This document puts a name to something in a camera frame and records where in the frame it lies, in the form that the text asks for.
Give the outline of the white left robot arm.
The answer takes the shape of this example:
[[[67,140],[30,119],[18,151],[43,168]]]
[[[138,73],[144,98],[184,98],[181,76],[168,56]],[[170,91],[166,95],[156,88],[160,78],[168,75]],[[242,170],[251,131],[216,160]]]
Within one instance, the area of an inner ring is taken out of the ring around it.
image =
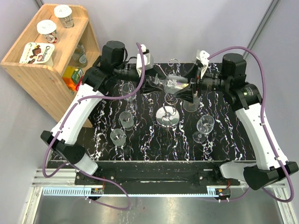
[[[139,50],[137,55],[137,72],[138,86],[130,94],[109,97],[102,94],[98,90],[101,85],[99,80],[96,84],[87,84],[82,82],[77,92],[76,97],[70,104],[61,120],[56,124],[52,130],[43,131],[41,139],[48,145],[46,154],[43,159],[42,172],[44,177],[50,178],[59,171],[65,164],[59,166],[52,174],[46,174],[46,162],[50,150],[62,156],[66,163],[72,165],[76,170],[85,175],[85,179],[90,184],[97,184],[101,180],[101,172],[97,169],[99,166],[87,155],[86,150],[76,143],[79,132],[83,127],[86,119],[94,109],[94,107],[102,100],[121,100],[132,97],[138,91],[142,90],[142,86],[146,79],[146,70],[153,68],[153,57],[144,44],[136,43]]]

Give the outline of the patterned glass goblet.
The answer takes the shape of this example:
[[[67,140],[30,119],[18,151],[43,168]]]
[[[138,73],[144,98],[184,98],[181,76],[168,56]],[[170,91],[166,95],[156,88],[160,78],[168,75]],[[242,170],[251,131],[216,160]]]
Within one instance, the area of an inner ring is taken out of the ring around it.
[[[174,74],[169,74],[164,79],[160,79],[159,75],[156,74],[154,83],[161,84],[165,93],[175,94],[188,86],[188,79]]]

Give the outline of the chrome wine glass rack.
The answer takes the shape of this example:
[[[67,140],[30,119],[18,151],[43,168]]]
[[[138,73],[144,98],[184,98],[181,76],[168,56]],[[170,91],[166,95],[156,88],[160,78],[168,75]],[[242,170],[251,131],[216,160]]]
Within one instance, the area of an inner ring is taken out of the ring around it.
[[[177,59],[171,59],[168,61],[168,66],[174,67],[177,69],[174,70],[170,74],[174,74],[177,76],[181,76],[179,73],[180,62]],[[162,107],[159,108],[156,112],[156,121],[163,128],[172,128],[179,123],[180,115],[178,110],[176,109],[176,103],[178,99],[174,96],[174,94],[165,93],[164,102]]]

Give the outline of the ribbed glass goblet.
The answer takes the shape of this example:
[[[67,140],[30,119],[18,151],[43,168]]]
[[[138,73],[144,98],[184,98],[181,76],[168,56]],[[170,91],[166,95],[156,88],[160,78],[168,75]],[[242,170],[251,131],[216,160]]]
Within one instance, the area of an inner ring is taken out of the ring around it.
[[[195,97],[193,99],[193,103],[190,103],[188,101],[183,101],[183,109],[187,112],[196,112],[199,107],[201,97]]]

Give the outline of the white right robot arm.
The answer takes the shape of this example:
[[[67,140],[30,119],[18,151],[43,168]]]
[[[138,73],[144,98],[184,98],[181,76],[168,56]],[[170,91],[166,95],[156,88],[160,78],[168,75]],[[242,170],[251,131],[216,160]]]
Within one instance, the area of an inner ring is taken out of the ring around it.
[[[210,55],[201,50],[193,67],[184,75],[187,82],[175,93],[177,98],[193,103],[202,91],[220,91],[243,124],[252,144],[256,163],[229,161],[213,172],[213,181],[223,185],[229,179],[245,181],[253,190],[264,188],[298,172],[296,162],[289,161],[280,149],[262,110],[264,97],[254,84],[246,82],[247,62],[237,53],[225,54],[221,70],[207,74]]]

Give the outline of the frosted short goblet front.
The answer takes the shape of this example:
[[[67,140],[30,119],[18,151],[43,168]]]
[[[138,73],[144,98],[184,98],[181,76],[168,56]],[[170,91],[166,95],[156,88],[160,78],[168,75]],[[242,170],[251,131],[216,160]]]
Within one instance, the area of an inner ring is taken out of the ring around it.
[[[113,144],[117,147],[123,147],[126,144],[126,135],[121,129],[114,129],[110,133],[110,138]]]

